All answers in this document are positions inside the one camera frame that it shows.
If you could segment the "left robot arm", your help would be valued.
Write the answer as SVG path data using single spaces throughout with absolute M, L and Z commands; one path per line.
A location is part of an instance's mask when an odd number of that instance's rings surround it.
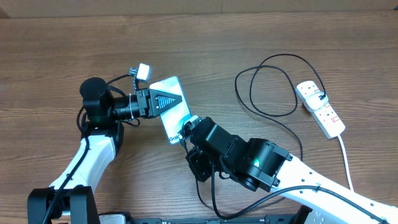
M 160 117 L 170 144 L 180 138 L 182 120 L 190 116 L 178 77 L 153 83 L 133 95 L 121 94 L 102 78 L 85 80 L 80 87 L 83 106 L 76 122 L 80 148 L 59 178 L 47 188 L 34 189 L 27 199 L 29 223 L 51 223 L 68 215 L 72 223 L 133 223 L 128 212 L 98 213 L 94 192 L 107 166 L 123 144 L 124 125 L 139 118 Z

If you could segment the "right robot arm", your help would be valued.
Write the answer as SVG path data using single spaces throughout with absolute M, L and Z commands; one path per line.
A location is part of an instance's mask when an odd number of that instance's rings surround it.
M 224 172 L 249 190 L 268 192 L 255 206 L 281 196 L 335 223 L 397 223 L 397 207 L 368 199 L 327 179 L 271 141 L 245 141 L 211 118 L 197 116 L 184 123 L 180 134 L 194 145 L 186 159 L 198 181 Z

